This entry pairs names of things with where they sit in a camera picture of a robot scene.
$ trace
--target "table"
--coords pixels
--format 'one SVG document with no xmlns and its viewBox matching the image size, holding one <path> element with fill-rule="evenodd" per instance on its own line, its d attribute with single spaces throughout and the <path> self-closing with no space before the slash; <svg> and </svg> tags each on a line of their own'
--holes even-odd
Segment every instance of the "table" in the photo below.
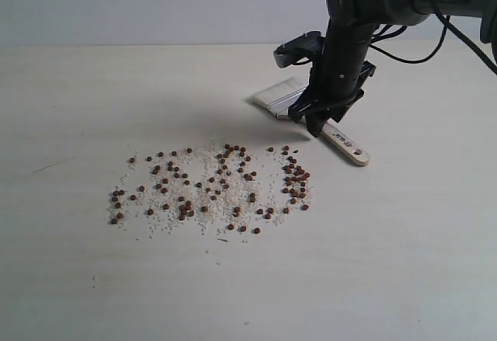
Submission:
<svg viewBox="0 0 497 341">
<path fill-rule="evenodd" d="M 371 51 L 339 125 L 359 168 L 248 103 L 308 75 L 273 48 L 0 50 L 2 339 L 495 339 L 494 75 L 456 41 L 419 66 Z M 126 158 L 209 137 L 299 148 L 311 209 L 246 244 L 106 223 Z"/>
</svg>

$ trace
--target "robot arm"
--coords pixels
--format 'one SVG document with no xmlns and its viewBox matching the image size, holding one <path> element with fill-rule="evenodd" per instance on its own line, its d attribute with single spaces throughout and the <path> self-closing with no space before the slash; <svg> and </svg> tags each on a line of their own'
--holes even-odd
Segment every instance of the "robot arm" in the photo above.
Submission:
<svg viewBox="0 0 497 341">
<path fill-rule="evenodd" d="M 359 100 L 363 83 L 376 67 L 365 61 L 374 31 L 380 24 L 414 26 L 435 13 L 482 18 L 480 41 L 492 42 L 497 59 L 497 0 L 327 0 L 329 22 L 325 37 L 311 32 L 274 51 L 279 67 L 312 61 L 308 87 L 288 110 L 317 137 L 330 118 L 339 122 Z"/>
</svg>

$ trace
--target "wall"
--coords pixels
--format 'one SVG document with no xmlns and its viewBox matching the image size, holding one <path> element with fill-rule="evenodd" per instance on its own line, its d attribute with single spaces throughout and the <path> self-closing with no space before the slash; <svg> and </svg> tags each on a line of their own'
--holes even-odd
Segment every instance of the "wall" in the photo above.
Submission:
<svg viewBox="0 0 497 341">
<path fill-rule="evenodd" d="M 324 31 L 325 0 L 0 0 L 0 46 L 279 43 Z M 478 37 L 479 21 L 457 25 Z M 430 19 L 409 38 L 437 38 Z"/>
</svg>

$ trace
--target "white wall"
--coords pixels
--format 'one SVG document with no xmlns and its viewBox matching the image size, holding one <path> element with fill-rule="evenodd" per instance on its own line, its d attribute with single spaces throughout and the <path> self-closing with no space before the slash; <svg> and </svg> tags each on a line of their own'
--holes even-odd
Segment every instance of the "white wall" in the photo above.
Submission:
<svg viewBox="0 0 497 341">
<path fill-rule="evenodd" d="M 0 0 L 0 46 L 279 43 L 327 19 L 325 0 Z M 456 24 L 478 37 L 478 20 Z M 406 37 L 440 28 L 431 19 Z"/>
</svg>

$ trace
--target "black metal arm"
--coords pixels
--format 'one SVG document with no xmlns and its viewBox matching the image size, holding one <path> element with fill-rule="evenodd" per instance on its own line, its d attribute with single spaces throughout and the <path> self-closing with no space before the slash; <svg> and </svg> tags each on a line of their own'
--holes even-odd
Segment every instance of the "black metal arm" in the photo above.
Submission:
<svg viewBox="0 0 497 341">
<path fill-rule="evenodd" d="M 444 15 L 482 18 L 480 41 L 492 42 L 497 60 L 497 0 L 435 0 Z M 360 98 L 376 67 L 365 61 L 380 24 L 415 26 L 433 13 L 429 0 L 327 0 L 330 20 L 325 37 L 311 32 L 274 51 L 285 68 L 304 57 L 312 61 L 309 85 L 288 110 L 317 137 L 330 118 L 339 122 Z"/>
</svg>

